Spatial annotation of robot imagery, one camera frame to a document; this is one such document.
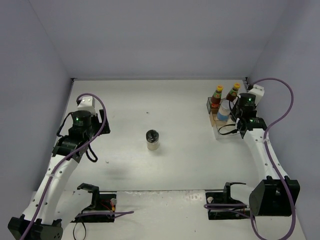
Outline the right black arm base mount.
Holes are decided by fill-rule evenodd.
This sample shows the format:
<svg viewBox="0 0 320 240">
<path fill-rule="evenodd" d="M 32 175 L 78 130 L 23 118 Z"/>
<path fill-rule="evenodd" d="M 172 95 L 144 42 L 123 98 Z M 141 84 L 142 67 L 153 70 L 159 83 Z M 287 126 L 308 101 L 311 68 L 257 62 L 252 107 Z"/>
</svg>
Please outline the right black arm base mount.
<svg viewBox="0 0 320 240">
<path fill-rule="evenodd" d="M 206 191 L 206 204 L 209 220 L 255 221 L 249 205 L 249 197 L 254 188 L 243 182 L 226 182 L 222 190 Z"/>
</svg>

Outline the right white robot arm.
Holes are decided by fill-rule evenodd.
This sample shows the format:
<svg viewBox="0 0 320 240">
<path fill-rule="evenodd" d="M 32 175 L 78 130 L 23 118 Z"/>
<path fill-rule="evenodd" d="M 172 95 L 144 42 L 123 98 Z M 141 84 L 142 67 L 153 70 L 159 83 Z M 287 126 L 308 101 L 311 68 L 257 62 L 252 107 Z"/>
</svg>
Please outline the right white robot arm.
<svg viewBox="0 0 320 240">
<path fill-rule="evenodd" d="M 236 130 L 246 143 L 255 162 L 260 182 L 255 187 L 245 183 L 228 182 L 221 193 L 227 206 L 238 201 L 247 205 L 257 216 L 293 215 L 300 185 L 290 179 L 280 165 L 267 133 L 265 121 L 257 117 L 256 96 L 241 93 L 235 105 Z"/>
</svg>

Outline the silver lid jar blue label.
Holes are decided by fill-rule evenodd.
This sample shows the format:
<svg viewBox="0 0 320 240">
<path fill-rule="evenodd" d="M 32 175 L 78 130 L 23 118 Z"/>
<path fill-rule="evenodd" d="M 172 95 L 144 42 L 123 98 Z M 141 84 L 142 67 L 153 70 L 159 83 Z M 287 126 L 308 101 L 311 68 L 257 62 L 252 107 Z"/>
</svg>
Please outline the silver lid jar blue label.
<svg viewBox="0 0 320 240">
<path fill-rule="evenodd" d="M 224 100 L 218 109 L 218 112 L 216 114 L 216 117 L 219 121 L 227 122 L 231 113 L 230 106 L 229 106 L 230 101 L 229 100 Z"/>
</svg>

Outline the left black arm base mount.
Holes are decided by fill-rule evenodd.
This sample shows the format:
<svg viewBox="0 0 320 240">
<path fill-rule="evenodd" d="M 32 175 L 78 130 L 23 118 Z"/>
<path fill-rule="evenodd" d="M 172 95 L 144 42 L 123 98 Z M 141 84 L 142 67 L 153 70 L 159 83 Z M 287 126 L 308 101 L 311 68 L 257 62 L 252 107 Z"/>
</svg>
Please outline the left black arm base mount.
<svg viewBox="0 0 320 240">
<path fill-rule="evenodd" d="M 92 195 L 90 205 L 84 208 L 80 214 L 93 213 L 93 212 L 115 212 L 117 204 L 117 193 L 100 191 L 98 186 L 81 183 L 77 190 L 85 191 Z M 115 215 L 85 215 L 76 217 L 72 223 L 113 223 L 115 221 Z"/>
</svg>

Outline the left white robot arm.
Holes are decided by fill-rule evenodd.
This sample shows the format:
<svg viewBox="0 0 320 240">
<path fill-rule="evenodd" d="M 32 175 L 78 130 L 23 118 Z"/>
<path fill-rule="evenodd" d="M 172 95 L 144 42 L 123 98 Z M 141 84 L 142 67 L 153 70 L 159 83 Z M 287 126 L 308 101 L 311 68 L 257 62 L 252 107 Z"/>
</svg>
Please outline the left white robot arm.
<svg viewBox="0 0 320 240">
<path fill-rule="evenodd" d="M 71 113 L 72 127 L 59 138 L 52 151 L 47 173 L 28 207 L 20 217 L 12 217 L 8 229 L 16 240 L 60 240 L 66 226 L 84 210 L 100 204 L 98 186 L 81 183 L 70 201 L 59 204 L 70 176 L 90 144 L 110 133 L 106 110 L 99 113 L 77 110 Z"/>
</svg>

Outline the clear tiered organizer tray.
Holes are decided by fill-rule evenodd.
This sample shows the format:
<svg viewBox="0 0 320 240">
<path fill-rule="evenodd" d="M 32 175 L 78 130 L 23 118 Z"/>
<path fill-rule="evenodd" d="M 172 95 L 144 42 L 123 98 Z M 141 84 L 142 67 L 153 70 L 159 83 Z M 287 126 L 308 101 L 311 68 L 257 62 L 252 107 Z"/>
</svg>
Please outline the clear tiered organizer tray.
<svg viewBox="0 0 320 240">
<path fill-rule="evenodd" d="M 220 104 L 226 100 L 225 98 L 223 98 L 220 102 Z M 231 102 L 229 103 L 229 107 L 230 109 L 234 106 L 234 104 Z M 232 115 L 230 112 L 229 115 L 229 119 L 227 121 L 220 121 L 217 119 L 217 112 L 219 110 L 218 108 L 212 108 L 211 107 L 211 97 L 209 97 L 207 99 L 207 103 L 206 103 L 206 107 L 207 107 L 207 111 L 209 114 L 209 119 L 210 119 L 210 123 L 211 126 L 213 128 L 213 134 L 216 140 L 222 140 L 222 139 L 238 139 L 240 137 L 240 133 L 234 132 L 231 133 L 232 131 L 234 131 L 236 129 L 235 126 L 235 122 L 232 120 Z"/>
</svg>

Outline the red sauce bottle yellow cap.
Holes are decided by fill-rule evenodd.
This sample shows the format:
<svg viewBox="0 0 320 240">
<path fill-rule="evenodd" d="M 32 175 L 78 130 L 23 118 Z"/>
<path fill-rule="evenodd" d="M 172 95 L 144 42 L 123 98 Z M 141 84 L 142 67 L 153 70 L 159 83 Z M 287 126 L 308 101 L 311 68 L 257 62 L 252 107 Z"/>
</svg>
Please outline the red sauce bottle yellow cap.
<svg viewBox="0 0 320 240">
<path fill-rule="evenodd" d="M 215 89 L 215 92 L 213 93 L 212 97 L 211 97 L 211 107 L 213 109 L 216 109 L 219 107 L 220 102 L 221 102 L 221 97 L 222 97 L 222 91 L 223 91 L 224 87 L 222 85 L 218 85 Z"/>
</svg>

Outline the black cap white powder jar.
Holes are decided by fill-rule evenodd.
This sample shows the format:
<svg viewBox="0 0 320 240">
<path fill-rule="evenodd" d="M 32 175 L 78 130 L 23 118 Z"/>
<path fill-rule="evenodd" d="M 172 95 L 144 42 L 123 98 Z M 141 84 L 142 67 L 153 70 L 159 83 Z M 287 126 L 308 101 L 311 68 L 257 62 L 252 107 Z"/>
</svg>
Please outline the black cap white powder jar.
<svg viewBox="0 0 320 240">
<path fill-rule="evenodd" d="M 150 151 L 154 151 L 159 148 L 159 146 L 160 146 L 159 137 L 160 137 L 160 135 L 156 130 L 150 129 L 147 131 L 146 142 L 147 142 L 147 148 Z"/>
</svg>

